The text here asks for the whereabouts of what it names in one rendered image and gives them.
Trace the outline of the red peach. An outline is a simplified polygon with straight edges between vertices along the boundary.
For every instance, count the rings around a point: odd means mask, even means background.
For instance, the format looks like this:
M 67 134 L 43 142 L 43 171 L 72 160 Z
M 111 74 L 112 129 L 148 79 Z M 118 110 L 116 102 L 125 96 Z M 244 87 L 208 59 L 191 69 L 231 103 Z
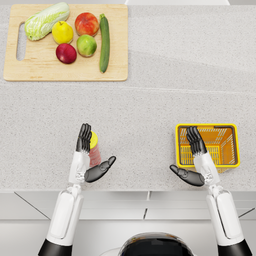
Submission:
M 75 29 L 78 35 L 95 36 L 99 30 L 98 19 L 90 12 L 81 13 L 75 19 Z

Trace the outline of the yellow pear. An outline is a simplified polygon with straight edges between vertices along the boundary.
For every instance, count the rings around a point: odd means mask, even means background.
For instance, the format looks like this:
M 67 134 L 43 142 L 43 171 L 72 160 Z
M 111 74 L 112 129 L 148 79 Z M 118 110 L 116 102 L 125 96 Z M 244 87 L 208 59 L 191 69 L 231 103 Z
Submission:
M 57 44 L 69 44 L 73 40 L 73 28 L 66 21 L 58 21 L 52 28 L 52 36 Z

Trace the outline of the dark round robot body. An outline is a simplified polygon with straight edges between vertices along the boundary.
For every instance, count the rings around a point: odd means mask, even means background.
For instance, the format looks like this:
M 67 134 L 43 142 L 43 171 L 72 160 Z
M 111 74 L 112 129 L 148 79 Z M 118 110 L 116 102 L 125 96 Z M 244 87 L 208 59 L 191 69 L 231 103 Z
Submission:
M 119 250 L 118 256 L 194 256 L 194 254 L 181 238 L 163 232 L 150 232 L 129 238 Z

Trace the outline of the napa cabbage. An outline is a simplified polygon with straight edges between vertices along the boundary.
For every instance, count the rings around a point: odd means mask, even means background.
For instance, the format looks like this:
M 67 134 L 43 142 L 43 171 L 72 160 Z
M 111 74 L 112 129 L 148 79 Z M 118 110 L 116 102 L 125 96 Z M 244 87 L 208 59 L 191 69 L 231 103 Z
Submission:
M 66 21 L 70 14 L 69 5 L 65 2 L 51 5 L 40 12 L 30 16 L 24 25 L 27 38 L 37 41 L 44 38 L 52 31 L 58 21 Z

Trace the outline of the wooden cutting board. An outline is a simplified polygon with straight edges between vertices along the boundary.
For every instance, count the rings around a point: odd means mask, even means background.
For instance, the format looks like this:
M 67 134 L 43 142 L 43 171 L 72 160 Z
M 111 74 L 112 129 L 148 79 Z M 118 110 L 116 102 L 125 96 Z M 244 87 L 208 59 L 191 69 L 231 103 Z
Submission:
M 104 14 L 110 27 L 110 59 L 107 71 L 99 69 L 100 54 L 89 58 L 79 55 L 72 64 L 61 63 L 57 44 L 48 35 L 39 41 L 26 41 L 24 59 L 17 59 L 19 28 L 45 4 L 15 4 L 10 9 L 3 78 L 7 81 L 124 81 L 128 77 L 128 7 L 124 4 L 72 4 L 68 23 L 89 11 Z

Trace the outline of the green apple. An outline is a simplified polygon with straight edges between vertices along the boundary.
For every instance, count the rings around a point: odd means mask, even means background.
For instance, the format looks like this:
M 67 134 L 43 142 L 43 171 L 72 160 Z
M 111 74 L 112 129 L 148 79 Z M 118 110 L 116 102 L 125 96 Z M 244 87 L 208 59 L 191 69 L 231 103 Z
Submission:
M 97 49 L 96 40 L 90 35 L 81 35 L 76 44 L 79 54 L 83 57 L 92 56 Z

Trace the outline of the green cucumber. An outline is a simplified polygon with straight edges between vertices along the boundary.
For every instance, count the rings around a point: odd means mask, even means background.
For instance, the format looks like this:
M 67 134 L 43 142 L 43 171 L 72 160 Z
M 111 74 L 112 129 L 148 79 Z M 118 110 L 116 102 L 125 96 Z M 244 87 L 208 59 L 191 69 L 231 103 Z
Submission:
M 109 22 L 104 14 L 100 15 L 100 31 L 101 31 L 101 53 L 99 68 L 101 73 L 105 73 L 110 57 L 110 31 Z

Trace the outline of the red potato chip can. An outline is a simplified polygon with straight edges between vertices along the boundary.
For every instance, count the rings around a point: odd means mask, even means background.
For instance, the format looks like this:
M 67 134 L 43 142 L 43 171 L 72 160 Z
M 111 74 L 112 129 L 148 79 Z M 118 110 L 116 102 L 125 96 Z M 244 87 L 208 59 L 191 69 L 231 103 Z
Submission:
M 98 136 L 94 132 L 92 132 L 92 136 L 90 140 L 89 158 L 90 158 L 91 167 L 94 167 L 101 163 L 101 154 L 99 151 Z

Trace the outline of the yellow slatted basket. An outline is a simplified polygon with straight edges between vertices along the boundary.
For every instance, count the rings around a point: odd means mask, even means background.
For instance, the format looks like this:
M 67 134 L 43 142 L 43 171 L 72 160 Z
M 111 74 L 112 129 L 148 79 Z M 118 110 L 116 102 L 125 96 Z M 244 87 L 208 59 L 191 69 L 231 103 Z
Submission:
M 175 128 L 176 163 L 180 168 L 194 170 L 193 156 L 187 140 L 190 124 Z M 234 124 L 196 124 L 219 173 L 240 165 L 237 128 Z

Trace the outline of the dark red apple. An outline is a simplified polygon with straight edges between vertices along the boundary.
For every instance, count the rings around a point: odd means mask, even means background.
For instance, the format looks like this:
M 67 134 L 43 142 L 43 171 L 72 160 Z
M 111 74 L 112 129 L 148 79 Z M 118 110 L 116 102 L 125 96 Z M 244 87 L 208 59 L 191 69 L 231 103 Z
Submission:
M 63 43 L 56 48 L 56 57 L 64 64 L 71 64 L 76 60 L 77 52 L 72 45 Z

